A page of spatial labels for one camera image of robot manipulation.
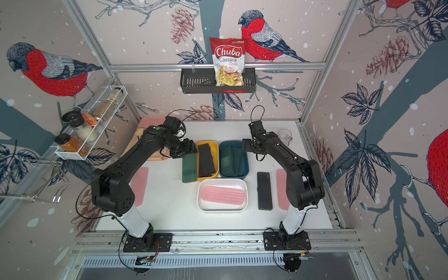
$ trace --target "white table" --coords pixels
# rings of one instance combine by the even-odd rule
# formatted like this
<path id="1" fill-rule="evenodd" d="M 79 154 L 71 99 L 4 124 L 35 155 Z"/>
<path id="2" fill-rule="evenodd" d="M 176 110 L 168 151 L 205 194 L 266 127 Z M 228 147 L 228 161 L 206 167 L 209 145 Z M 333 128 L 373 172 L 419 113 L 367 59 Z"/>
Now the white table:
<path id="1" fill-rule="evenodd" d="M 212 140 L 218 144 L 227 140 L 250 138 L 248 121 L 189 121 L 186 137 L 193 141 Z M 289 148 L 306 156 L 305 147 L 294 121 L 263 121 L 266 131 L 278 132 L 285 128 L 292 132 Z M 270 155 L 261 162 L 255 154 L 248 153 L 249 174 L 244 179 L 248 188 L 248 206 L 240 213 L 204 213 L 196 204 L 199 182 L 182 183 L 182 159 L 151 161 L 143 164 L 149 168 L 148 182 L 142 205 L 137 209 L 150 222 L 154 230 L 244 230 L 278 228 L 286 216 L 277 203 L 276 172 L 282 167 Z M 258 209 L 257 172 L 271 175 L 272 211 Z M 332 228 L 325 205 L 306 215 L 305 229 Z M 101 218 L 99 230 L 122 230 L 122 226 L 110 217 Z"/>

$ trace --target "chips bag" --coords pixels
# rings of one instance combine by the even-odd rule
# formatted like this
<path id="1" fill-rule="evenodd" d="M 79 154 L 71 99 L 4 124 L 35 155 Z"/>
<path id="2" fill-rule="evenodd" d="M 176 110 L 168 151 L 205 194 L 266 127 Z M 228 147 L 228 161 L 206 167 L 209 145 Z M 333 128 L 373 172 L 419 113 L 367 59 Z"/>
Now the chips bag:
<path id="1" fill-rule="evenodd" d="M 217 86 L 242 86 L 246 42 L 243 39 L 210 38 Z"/>

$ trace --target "mounting plate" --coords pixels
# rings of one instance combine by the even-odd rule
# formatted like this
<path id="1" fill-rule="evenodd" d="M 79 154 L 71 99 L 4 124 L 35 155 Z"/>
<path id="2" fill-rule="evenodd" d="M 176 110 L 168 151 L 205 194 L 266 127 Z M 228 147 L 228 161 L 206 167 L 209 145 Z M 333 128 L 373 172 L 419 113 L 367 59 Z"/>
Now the mounting plate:
<path id="1" fill-rule="evenodd" d="M 160 243 L 159 252 L 169 252 L 172 241 L 172 233 L 154 233 L 154 242 Z M 151 249 L 142 251 L 134 244 L 134 241 L 127 237 L 126 244 L 123 246 L 124 253 L 138 253 L 138 252 L 157 252 L 157 246 L 152 246 Z"/>
<path id="2" fill-rule="evenodd" d="M 310 239 L 308 237 L 308 233 L 306 231 L 301 231 L 300 233 L 294 235 L 294 237 L 290 238 L 290 241 L 282 244 L 278 231 L 276 232 L 264 232 L 263 233 L 263 242 L 264 249 L 266 251 L 275 250 L 303 250 L 303 248 L 307 250 L 311 250 Z"/>

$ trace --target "bullfinch illustration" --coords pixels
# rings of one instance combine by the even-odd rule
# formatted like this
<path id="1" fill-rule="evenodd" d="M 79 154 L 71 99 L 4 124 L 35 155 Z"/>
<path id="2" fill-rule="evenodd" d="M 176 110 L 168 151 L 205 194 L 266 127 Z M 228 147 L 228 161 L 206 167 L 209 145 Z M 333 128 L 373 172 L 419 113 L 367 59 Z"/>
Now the bullfinch illustration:
<path id="1" fill-rule="evenodd" d="M 103 69 L 69 56 L 44 52 L 22 42 L 10 47 L 6 56 L 13 71 L 20 69 L 41 90 L 55 96 L 72 96 L 73 107 L 76 107 L 75 95 L 84 87 L 90 90 L 87 87 L 90 75 Z"/>
<path id="2" fill-rule="evenodd" d="M 426 159 L 428 164 L 428 180 L 415 178 L 412 176 L 409 166 L 402 165 L 408 170 L 411 177 L 411 182 L 406 187 L 410 188 L 414 180 L 428 185 L 435 191 L 440 200 L 448 206 L 448 129 L 432 141 Z M 437 226 L 438 231 L 433 232 L 433 234 L 441 235 L 440 227 L 448 222 L 448 217 L 437 222 L 431 214 L 423 213 L 423 215 L 428 216 Z"/>
<path id="3" fill-rule="evenodd" d="M 241 15 L 238 24 L 241 24 L 241 38 L 246 39 L 246 52 L 257 60 L 270 60 L 278 57 L 292 57 L 301 62 L 308 62 L 297 56 L 282 39 L 278 32 L 275 32 L 264 21 L 263 14 L 258 10 L 249 10 Z"/>
<path id="4" fill-rule="evenodd" d="M 372 5 L 373 3 L 376 3 L 378 1 L 384 2 L 386 4 L 386 8 L 385 8 L 384 12 L 379 17 L 383 18 L 383 15 L 387 11 L 388 8 L 394 8 L 395 16 L 392 19 L 392 20 L 394 20 L 397 17 L 402 17 L 402 15 L 398 14 L 398 8 L 403 6 L 404 4 L 408 3 L 410 0 L 373 0 L 368 5 Z"/>

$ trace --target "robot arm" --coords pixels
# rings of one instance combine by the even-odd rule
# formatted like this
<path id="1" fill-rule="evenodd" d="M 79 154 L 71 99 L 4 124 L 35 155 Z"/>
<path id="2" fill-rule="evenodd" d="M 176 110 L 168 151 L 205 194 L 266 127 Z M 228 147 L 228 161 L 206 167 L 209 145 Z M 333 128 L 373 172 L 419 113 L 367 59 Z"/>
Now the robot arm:
<path id="1" fill-rule="evenodd" d="M 118 161 L 105 170 L 96 169 L 92 174 L 92 202 L 104 212 L 114 215 L 129 231 L 130 237 L 147 250 L 153 245 L 152 226 L 147 223 L 134 205 L 135 195 L 129 183 L 155 152 L 163 147 L 170 150 L 172 158 L 180 158 L 188 153 L 197 153 L 192 140 L 181 141 L 176 135 L 182 122 L 167 116 L 162 125 L 151 125 L 139 141 Z"/>
<path id="2" fill-rule="evenodd" d="M 252 139 L 243 139 L 242 148 L 255 154 L 271 155 L 286 171 L 286 195 L 291 205 L 280 223 L 279 236 L 286 241 L 301 232 L 306 213 L 316 208 L 325 195 L 319 165 L 296 155 L 274 132 L 266 132 L 261 121 L 249 124 Z"/>

